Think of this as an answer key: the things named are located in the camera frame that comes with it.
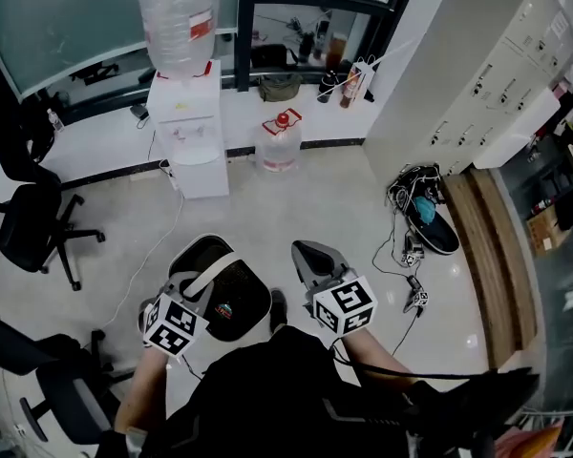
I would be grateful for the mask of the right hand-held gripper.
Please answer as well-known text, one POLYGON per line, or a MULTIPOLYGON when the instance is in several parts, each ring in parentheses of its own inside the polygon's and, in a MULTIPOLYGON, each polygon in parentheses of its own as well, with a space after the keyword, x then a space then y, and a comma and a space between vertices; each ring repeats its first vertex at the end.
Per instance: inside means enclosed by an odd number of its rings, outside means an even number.
MULTIPOLYGON (((294 241, 291 257, 303 285, 316 285, 316 275, 341 273, 348 265, 339 251, 311 240, 294 241)), ((311 317, 337 338, 369 325, 378 305, 367 279, 352 269, 310 288, 306 298, 311 317)))

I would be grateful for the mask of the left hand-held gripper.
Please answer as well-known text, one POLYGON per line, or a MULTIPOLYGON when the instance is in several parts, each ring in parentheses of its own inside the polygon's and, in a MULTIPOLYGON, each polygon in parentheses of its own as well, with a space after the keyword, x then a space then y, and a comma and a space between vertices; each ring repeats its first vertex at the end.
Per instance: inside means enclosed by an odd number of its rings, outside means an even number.
POLYGON ((138 313, 138 329, 145 346, 152 346, 169 357, 181 357, 202 335, 209 321, 202 314, 210 302, 215 283, 210 281, 185 304, 183 294, 192 283, 191 272, 176 272, 152 300, 138 313))

